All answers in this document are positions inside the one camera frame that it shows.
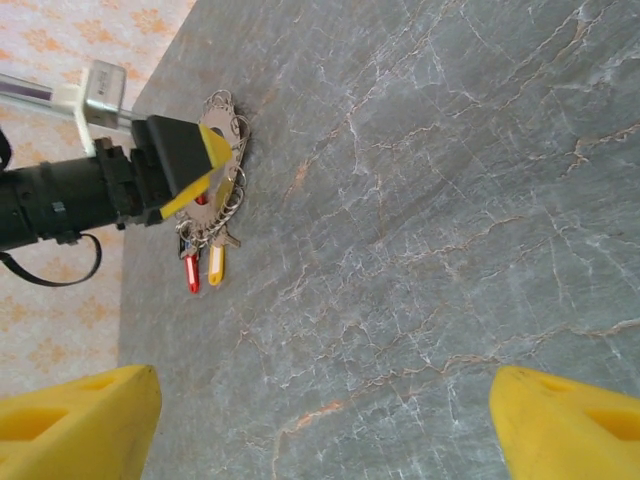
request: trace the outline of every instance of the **yellow key tag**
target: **yellow key tag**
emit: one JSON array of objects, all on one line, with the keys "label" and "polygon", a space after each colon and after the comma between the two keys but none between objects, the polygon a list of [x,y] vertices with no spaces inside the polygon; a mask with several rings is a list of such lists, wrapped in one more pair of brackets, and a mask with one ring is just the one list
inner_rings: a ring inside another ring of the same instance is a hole
[{"label": "yellow key tag", "polygon": [[212,246],[209,252],[209,284],[220,285],[224,277],[224,247]]}]

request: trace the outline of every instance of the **white clamp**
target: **white clamp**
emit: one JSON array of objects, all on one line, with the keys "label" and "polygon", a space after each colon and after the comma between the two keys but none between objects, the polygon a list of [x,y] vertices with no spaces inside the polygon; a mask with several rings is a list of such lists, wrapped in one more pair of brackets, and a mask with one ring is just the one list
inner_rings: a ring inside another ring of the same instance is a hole
[{"label": "white clamp", "polygon": [[89,157],[96,154],[89,123],[118,128],[126,77],[124,68],[94,60],[91,68],[82,69],[80,85],[63,84],[53,89],[51,106],[73,115],[82,146]]}]

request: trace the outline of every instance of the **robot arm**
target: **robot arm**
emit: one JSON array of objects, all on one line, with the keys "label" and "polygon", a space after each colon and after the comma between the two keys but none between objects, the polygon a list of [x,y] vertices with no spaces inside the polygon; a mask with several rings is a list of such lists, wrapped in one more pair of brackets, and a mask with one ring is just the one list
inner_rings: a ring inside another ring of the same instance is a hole
[{"label": "robot arm", "polygon": [[231,158],[230,145],[212,130],[161,116],[134,120],[136,148],[130,159],[107,138],[94,141],[95,155],[28,168],[6,170],[9,143],[0,130],[0,260],[14,273],[44,286],[66,286],[38,279],[6,253],[55,239],[74,244],[86,230],[114,224],[150,226],[162,222],[207,190],[211,175]]}]

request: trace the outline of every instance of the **red key tag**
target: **red key tag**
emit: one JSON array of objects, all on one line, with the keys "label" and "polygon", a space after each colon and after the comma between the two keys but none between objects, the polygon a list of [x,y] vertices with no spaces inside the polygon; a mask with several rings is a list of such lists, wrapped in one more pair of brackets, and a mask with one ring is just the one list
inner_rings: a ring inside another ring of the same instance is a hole
[{"label": "red key tag", "polygon": [[184,257],[184,265],[187,270],[187,284],[191,293],[200,291],[200,275],[198,273],[198,255]]}]

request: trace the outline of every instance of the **orange floral pattern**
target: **orange floral pattern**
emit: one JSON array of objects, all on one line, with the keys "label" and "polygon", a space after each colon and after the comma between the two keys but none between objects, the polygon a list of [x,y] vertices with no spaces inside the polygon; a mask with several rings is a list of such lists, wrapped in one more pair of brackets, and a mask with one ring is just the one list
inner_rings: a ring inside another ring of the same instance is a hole
[{"label": "orange floral pattern", "polygon": [[104,305],[92,295],[76,309],[76,314],[87,328],[93,329],[100,322],[114,317],[117,318],[119,311],[117,308]]},{"label": "orange floral pattern", "polygon": [[0,300],[0,330],[8,332],[10,327],[24,321],[29,313],[24,305],[16,303],[13,296],[3,298]]},{"label": "orange floral pattern", "polygon": [[47,160],[44,154],[38,150],[33,142],[25,142],[19,150],[15,150],[14,160],[24,167],[31,167]]},{"label": "orange floral pattern", "polygon": [[71,146],[78,141],[78,129],[72,122],[61,122],[53,127],[60,141]]},{"label": "orange floral pattern", "polygon": [[123,65],[130,109],[194,3],[0,0],[0,71],[54,86],[76,83],[94,58]]},{"label": "orange floral pattern", "polygon": [[70,282],[82,277],[80,270],[64,262],[60,257],[55,257],[47,262],[45,267],[40,270],[39,274],[42,278],[52,280],[54,282]]},{"label": "orange floral pattern", "polygon": [[54,343],[51,337],[47,337],[43,342],[38,343],[38,347],[28,355],[28,358],[37,370],[49,373],[51,367],[59,365],[68,355],[66,348]]}]

